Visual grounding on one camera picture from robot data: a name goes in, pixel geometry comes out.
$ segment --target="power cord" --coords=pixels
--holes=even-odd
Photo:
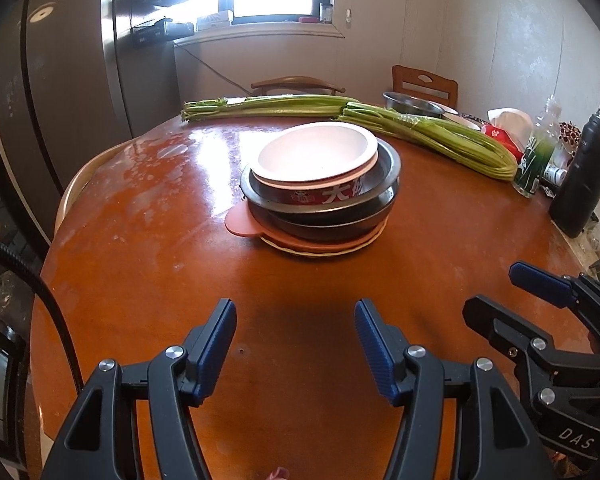
[[[31,290],[35,292],[42,303],[45,305],[46,310],[49,312],[51,319],[58,331],[64,354],[66,355],[67,361],[69,362],[69,369],[71,370],[72,378],[74,379],[74,386],[77,395],[80,395],[82,388],[84,387],[84,381],[82,380],[82,374],[80,373],[80,365],[78,363],[78,356],[75,353],[74,342],[69,334],[66,321],[62,315],[62,311],[56,302],[56,298],[46,286],[45,282],[35,273],[29,269],[27,264],[10,248],[0,242],[0,264],[9,270],[12,270],[23,282],[31,287]]]
[[[192,54],[189,50],[187,50],[186,48],[184,48],[183,46],[180,45],[175,45],[177,48],[180,48],[182,50],[184,50],[187,54],[189,54],[193,59],[198,60],[200,63],[202,63],[204,66],[206,66],[209,70],[211,70],[211,72],[213,72],[214,74],[216,74],[220,79],[223,79],[224,81],[227,81],[229,84],[235,86],[236,88],[239,88],[240,90],[242,90],[245,94],[247,94],[248,96],[254,97],[254,93],[247,90],[244,86],[239,85],[237,82],[232,81],[231,79],[229,79],[227,76],[222,75],[221,73],[218,72],[218,70],[216,70],[215,68],[213,68],[211,65],[205,63],[204,61],[202,61],[198,56],[196,56],[195,54]]]

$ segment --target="refrigerator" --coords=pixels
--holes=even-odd
[[[133,41],[132,27],[163,12],[141,0],[19,0],[0,26],[0,194],[42,258],[75,173],[180,112],[173,43]]]

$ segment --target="chair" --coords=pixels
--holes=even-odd
[[[309,90],[309,89],[322,89],[330,90],[331,95],[336,95],[336,92],[344,94],[345,89],[331,83],[327,83],[322,79],[316,79],[315,77],[307,77],[304,75],[291,75],[287,77],[279,77],[277,79],[269,79],[266,81],[259,81],[252,83],[251,88],[254,90],[260,90],[260,95],[267,95],[269,90],[274,88],[284,88],[288,90]]]
[[[453,79],[446,79],[437,74],[426,72],[426,70],[419,70],[417,68],[409,68],[401,65],[394,65],[392,68],[392,75],[394,80],[394,92],[399,92],[401,94],[408,93],[414,97],[434,101],[451,108],[456,108],[456,106],[458,106],[458,83]],[[435,92],[445,93],[447,98],[426,92],[419,92],[417,90],[405,89],[403,83],[427,88]]]
[[[75,174],[75,176],[69,182],[69,185],[64,190],[64,194],[60,199],[60,204],[58,205],[58,212],[56,213],[56,224],[54,225],[54,234],[58,232],[60,228],[60,224],[64,217],[71,209],[72,205],[76,199],[80,196],[80,193],[84,189],[84,187],[89,183],[91,177],[96,172],[96,170],[109,162],[113,157],[115,157],[118,153],[126,148],[127,145],[133,142],[133,139],[126,140],[121,144],[113,146],[108,150],[100,153],[99,155],[94,156],[89,162],[87,162],[83,167],[80,168],[80,171]]]

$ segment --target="table top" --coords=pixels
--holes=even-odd
[[[204,323],[219,298],[238,327],[215,393],[192,410],[215,479],[382,478],[401,410],[376,391],[353,325],[359,298],[439,358],[512,365],[464,326],[464,300],[483,293],[587,351],[568,312],[514,288],[526,260],[576,273],[545,197],[528,200],[448,158],[388,139],[402,159],[400,191],[382,235],[337,258],[281,253],[223,224],[241,199],[241,169],[299,119],[174,118],[96,172],[54,238],[42,276],[50,285],[87,378],[103,358],[150,360]],[[36,302],[31,367],[43,429],[52,438],[75,400],[59,337]],[[148,403],[140,402],[145,478],[158,479]],[[453,420],[445,419],[438,478],[448,478]]]

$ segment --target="glass bottle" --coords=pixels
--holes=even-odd
[[[521,195],[530,198],[538,189],[540,178],[554,153],[560,139],[560,113],[562,107],[555,96],[547,99],[544,113],[537,119],[525,153],[513,179],[513,187]]]

